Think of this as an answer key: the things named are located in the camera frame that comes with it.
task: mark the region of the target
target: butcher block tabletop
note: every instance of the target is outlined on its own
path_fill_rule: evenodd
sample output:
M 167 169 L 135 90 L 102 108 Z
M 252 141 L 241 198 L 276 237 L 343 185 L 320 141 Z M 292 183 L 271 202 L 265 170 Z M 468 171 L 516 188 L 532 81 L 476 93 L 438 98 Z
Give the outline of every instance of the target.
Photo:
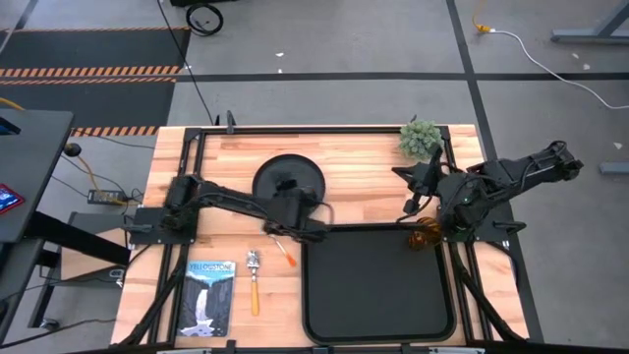
M 474 125 L 450 125 L 448 128 L 457 167 L 465 169 L 483 161 Z M 224 131 L 225 128 L 209 129 Z M 160 128 L 144 194 L 145 207 L 163 205 L 170 181 L 177 174 L 185 130 L 186 127 Z M 205 140 L 201 177 L 221 186 L 250 193 L 257 170 L 267 160 L 279 154 L 300 154 L 314 161 L 323 172 L 326 183 L 324 200 L 334 208 L 335 223 L 393 222 L 401 216 L 402 206 L 411 193 L 406 183 L 391 172 L 391 167 L 416 163 L 401 155 L 398 144 L 397 134 L 280 135 L 261 132 L 210 135 Z M 196 142 L 193 142 L 189 173 L 192 173 L 195 151 Z M 435 216 L 436 206 L 437 201 L 433 200 L 420 216 Z M 327 220 L 325 208 L 320 207 L 313 218 Z M 306 336 L 302 326 L 301 246 L 290 238 L 279 238 L 298 263 L 290 267 L 274 241 L 260 236 L 261 224 L 261 220 L 216 207 L 200 211 L 197 241 L 190 247 L 188 261 L 236 262 L 228 336 L 178 336 L 177 347 L 224 347 L 229 339 L 236 340 L 238 347 L 315 345 Z M 446 247 L 459 247 L 461 257 L 466 260 L 462 245 Z M 484 243 L 477 242 L 474 247 L 486 296 L 514 331 L 527 336 L 509 259 Z M 128 270 L 112 343 L 129 335 L 153 301 L 163 248 L 162 245 L 152 245 Z M 246 254 L 251 249 L 258 250 L 263 261 L 257 277 L 258 316 L 252 315 L 252 277 L 246 265 Z M 171 267 L 177 260 L 178 250 L 178 246 L 174 247 Z M 435 344 L 464 345 L 452 266 L 448 253 L 445 252 L 445 255 L 457 324 L 449 338 Z M 161 313 L 158 341 L 165 341 L 167 337 L 171 301 L 172 295 Z M 477 306 L 469 293 L 467 301 L 474 336 L 482 338 Z

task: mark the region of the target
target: orange striped tape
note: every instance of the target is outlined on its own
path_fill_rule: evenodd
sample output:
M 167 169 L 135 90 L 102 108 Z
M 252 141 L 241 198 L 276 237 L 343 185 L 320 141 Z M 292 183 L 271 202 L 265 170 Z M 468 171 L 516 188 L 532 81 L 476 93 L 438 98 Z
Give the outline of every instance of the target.
M 72 128 L 71 137 L 129 137 L 129 136 L 154 136 L 159 127 L 133 126 L 133 127 L 81 127 Z
M 174 75 L 180 72 L 178 65 L 95 68 L 0 68 L 0 78 L 63 78 L 117 75 Z
M 123 84 L 123 83 L 176 83 L 173 78 L 119 78 L 76 80 L 12 80 L 0 81 L 0 86 L 14 85 L 71 85 L 71 84 Z
M 189 30 L 187 26 L 171 28 L 172 30 Z M 15 32 L 34 31 L 116 31 L 116 30 L 168 30 L 168 27 L 146 27 L 146 28 L 116 28 L 116 29 L 16 29 Z

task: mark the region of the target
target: round black disc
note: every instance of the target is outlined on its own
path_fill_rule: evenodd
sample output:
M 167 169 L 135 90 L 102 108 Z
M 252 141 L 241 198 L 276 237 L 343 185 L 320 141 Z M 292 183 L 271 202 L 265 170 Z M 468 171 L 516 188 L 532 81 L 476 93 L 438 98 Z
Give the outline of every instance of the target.
M 314 190 L 316 199 L 325 196 L 325 179 L 316 163 L 297 154 L 282 154 L 265 162 L 254 177 L 254 196 L 272 198 L 277 186 L 284 181 L 295 180 L 298 188 Z

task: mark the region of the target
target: power strip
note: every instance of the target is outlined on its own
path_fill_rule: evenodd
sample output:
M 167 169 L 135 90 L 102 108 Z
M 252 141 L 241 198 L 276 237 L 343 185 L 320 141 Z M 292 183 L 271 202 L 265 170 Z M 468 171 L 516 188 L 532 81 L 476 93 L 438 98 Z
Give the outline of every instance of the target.
M 101 191 L 89 190 L 87 192 L 87 203 L 102 206 L 119 206 L 126 203 L 127 199 L 121 191 Z

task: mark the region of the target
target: wheel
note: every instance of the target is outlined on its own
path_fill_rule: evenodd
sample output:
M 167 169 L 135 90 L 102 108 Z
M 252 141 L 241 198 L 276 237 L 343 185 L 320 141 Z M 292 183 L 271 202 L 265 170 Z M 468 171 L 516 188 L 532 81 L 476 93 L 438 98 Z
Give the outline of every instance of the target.
M 209 36 L 223 28 L 223 14 L 209 4 L 195 4 L 188 8 L 186 22 L 195 34 Z
M 39 328 L 44 328 L 49 331 L 57 330 L 59 329 L 59 322 L 52 319 L 43 319 L 41 324 L 39 324 Z

